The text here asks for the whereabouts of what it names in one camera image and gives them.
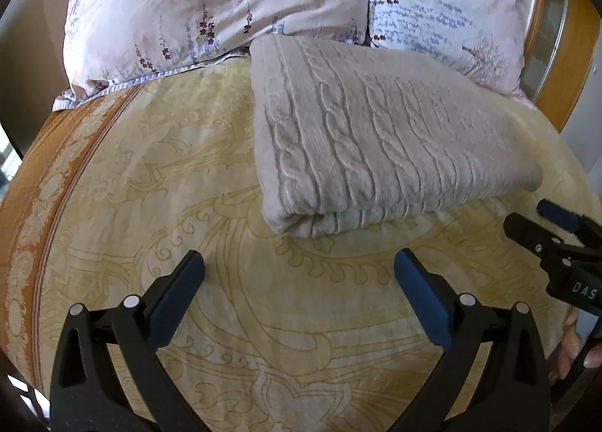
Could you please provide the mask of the person's right hand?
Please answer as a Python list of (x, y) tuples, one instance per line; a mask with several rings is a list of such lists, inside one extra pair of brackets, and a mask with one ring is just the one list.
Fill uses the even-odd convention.
[(582, 348), (582, 340), (576, 334), (578, 309), (570, 307), (562, 324), (562, 338), (548, 360), (548, 377), (554, 383), (569, 374), (572, 363)]

